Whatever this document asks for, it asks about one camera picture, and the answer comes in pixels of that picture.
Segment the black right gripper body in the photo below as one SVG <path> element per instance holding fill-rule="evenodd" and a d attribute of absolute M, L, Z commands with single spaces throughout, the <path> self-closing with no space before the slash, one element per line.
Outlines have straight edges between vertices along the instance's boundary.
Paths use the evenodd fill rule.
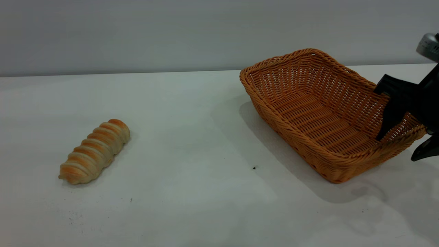
<path fill-rule="evenodd" d="M 377 84 L 374 92 L 386 94 L 390 99 L 397 99 L 408 106 L 407 113 L 415 117 L 427 129 L 431 136 L 438 135 L 439 105 L 439 65 L 436 65 L 419 84 L 400 80 L 385 74 Z"/>

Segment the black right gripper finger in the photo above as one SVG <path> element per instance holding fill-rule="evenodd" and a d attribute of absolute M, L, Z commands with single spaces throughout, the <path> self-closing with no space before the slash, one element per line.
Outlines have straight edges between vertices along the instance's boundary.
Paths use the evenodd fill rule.
<path fill-rule="evenodd" d="M 383 139 L 392 128 L 398 125 L 402 121 L 407 111 L 407 104 L 397 99 L 390 99 L 384 108 L 382 125 L 376 136 L 376 140 L 380 141 Z"/>
<path fill-rule="evenodd" d="M 419 161 L 424 158 L 439 155 L 439 136 L 431 136 L 420 144 L 411 156 L 411 161 Z"/>

